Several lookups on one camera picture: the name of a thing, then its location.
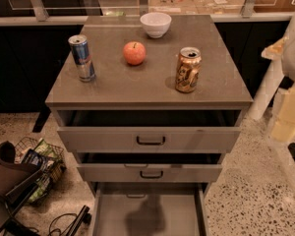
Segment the can lid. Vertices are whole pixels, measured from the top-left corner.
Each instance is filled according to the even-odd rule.
[[[73,35],[69,37],[69,43],[72,45],[79,45],[83,44],[87,41],[87,37],[85,35],[79,34],[79,35]]]
[[[180,54],[186,58],[194,59],[200,57],[200,50],[196,47],[184,47],[180,50]]]

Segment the gold can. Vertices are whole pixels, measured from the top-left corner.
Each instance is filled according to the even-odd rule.
[[[200,50],[196,47],[184,47],[180,50],[177,62],[176,89],[191,92],[196,89],[201,67]]]

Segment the black bag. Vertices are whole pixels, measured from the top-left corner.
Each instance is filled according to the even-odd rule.
[[[0,145],[0,201],[12,204],[42,174],[40,164],[14,163],[16,150],[9,143]]]

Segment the white bowl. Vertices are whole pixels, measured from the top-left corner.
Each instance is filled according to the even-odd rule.
[[[147,35],[159,38],[168,31],[171,17],[165,13],[150,12],[141,16],[140,22]]]

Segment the black handle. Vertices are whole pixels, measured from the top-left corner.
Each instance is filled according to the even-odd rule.
[[[158,178],[162,178],[163,171],[161,170],[158,175],[145,175],[143,171],[140,171],[140,176],[145,179],[158,179]]]
[[[140,137],[139,136],[137,136],[137,143],[138,143],[138,145],[141,145],[141,146],[162,146],[162,145],[164,145],[165,144],[165,142],[166,142],[166,138],[165,137],[163,137],[162,138],[162,141],[161,142],[159,142],[159,143],[155,143],[155,142],[148,142],[148,143],[146,143],[146,142],[141,142],[140,141]]]

